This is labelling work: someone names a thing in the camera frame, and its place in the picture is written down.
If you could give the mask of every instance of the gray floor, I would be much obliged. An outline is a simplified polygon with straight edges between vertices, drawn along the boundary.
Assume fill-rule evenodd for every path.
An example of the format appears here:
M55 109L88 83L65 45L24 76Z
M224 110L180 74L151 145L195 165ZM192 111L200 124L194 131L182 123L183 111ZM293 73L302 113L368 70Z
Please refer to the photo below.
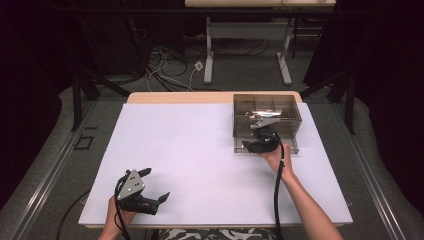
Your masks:
M217 43L212 84L203 84L200 71L193 74L192 87L221 91L305 89L302 80L316 41L300 39L296 58L287 59L293 80L291 86L285 86L281 81L279 66L275 59L275 52L280 50L278 42L270 42L267 50L257 56L223 55L223 53L246 53L258 42L258 40L231 40L225 42L225 45ZM265 49L266 42L254 52ZM191 70L197 61L195 59L200 56L200 52L196 50L187 51L190 60L194 60L188 65L187 71L184 72L184 64L172 60L171 55L168 56L169 62L164 69L166 73L184 72L173 78L185 84L189 84ZM204 56L199 60L204 64ZM130 91L149 91L148 86L152 91L164 91L155 80L148 80L147 76L122 86ZM97 102L85 102L87 116L76 133L70 132L73 120L71 89L62 92L60 97L63 108L56 128L0 212L0 239L54 239L60 220L68 207L91 187L122 104L126 101L110 89L102 86L99 86L99 89L102 93L101 99ZM347 133L340 121L342 115L340 109L343 109L343 103L328 104L325 98L328 91L327 88L322 89L304 101L311 109L342 192L352 203L349 209L354 223L340 227L343 236L346 239L422 239L423 217L403 198L390 174L385 170L376 150L366 106L356 100L354 112L356 135L352 136ZM81 134L93 137L89 150L73 150L76 144L74 140ZM49 177L52 171L56 173L53 178ZM48 185L50 188L46 189L41 185ZM34 197L40 192L47 198ZM39 203L40 206L34 207L34 204L29 204L31 202ZM77 224L82 208L81 203L72 208L63 225L60 239L95 239L98 236L100 230L87 229ZM144 239L145 234L148 237L151 232L140 230L131 232L133 239ZM306 239L301 227L284 228L283 234L285 239Z

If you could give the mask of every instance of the human arm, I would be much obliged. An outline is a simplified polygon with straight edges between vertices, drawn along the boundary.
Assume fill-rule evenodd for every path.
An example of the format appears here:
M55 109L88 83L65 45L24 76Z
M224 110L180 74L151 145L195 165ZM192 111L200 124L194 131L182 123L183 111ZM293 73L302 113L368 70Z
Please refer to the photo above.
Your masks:
M311 240L343 239L327 214L303 187L292 168L290 147L284 144L284 169L281 180L289 192L300 220ZM281 146L269 153L261 154L274 172L278 171L281 161Z
M135 212L128 212L124 210L120 211L125 226L128 226L128 224L131 223L132 219L137 214ZM114 196L112 196L111 198L109 198L106 222L102 233L98 237L98 240L114 240L118 238L119 234L121 234L121 230L118 228L118 226L116 226L116 224L120 224L119 219L117 219L115 223L115 217L117 217L115 208L115 198Z

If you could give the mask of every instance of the transparent plastic box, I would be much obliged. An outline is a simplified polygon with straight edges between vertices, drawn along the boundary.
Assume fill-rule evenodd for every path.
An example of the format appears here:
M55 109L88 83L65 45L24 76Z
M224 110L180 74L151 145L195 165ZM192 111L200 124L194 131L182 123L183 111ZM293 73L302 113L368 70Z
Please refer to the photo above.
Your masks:
M292 153L298 153L296 133L302 119L293 95L234 94L234 152L248 153L243 141L254 142L252 125L258 121L273 122L272 129Z

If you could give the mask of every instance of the desk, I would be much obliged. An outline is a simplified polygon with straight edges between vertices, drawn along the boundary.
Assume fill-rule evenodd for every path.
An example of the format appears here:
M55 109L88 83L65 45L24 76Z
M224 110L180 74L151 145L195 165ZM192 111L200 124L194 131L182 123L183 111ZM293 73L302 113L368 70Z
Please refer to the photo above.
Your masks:
M335 0L185 0L187 7L331 7ZM206 65L204 83L212 82L213 38L265 38L283 39L281 52L277 52L278 65L285 85L291 85L286 63L287 50L293 32L292 20L287 22L212 22L206 18Z
M302 124L293 168L336 224L351 223L340 187L305 103L295 92L133 93L124 104L79 224L101 227L107 202L127 169L151 167L143 196L170 191L157 215L138 214L133 227L274 227L275 173L255 154L235 154L232 97L235 93L293 94ZM280 189L282 225L300 224Z

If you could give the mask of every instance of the white tabletop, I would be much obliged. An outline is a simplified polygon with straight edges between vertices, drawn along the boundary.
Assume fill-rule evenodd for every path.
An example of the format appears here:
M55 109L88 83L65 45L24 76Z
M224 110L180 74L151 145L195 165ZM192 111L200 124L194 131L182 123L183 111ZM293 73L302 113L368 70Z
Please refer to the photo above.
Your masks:
M302 124L293 168L336 224L351 223L310 111L299 103ZM127 169L152 168L142 195L171 192L155 216L137 214L143 228L273 227L275 173L255 154L233 151L232 107L216 104L124 104L79 224L104 224L108 199ZM300 219L284 184L283 225Z
M335 4L335 0L185 0L187 7L307 7Z

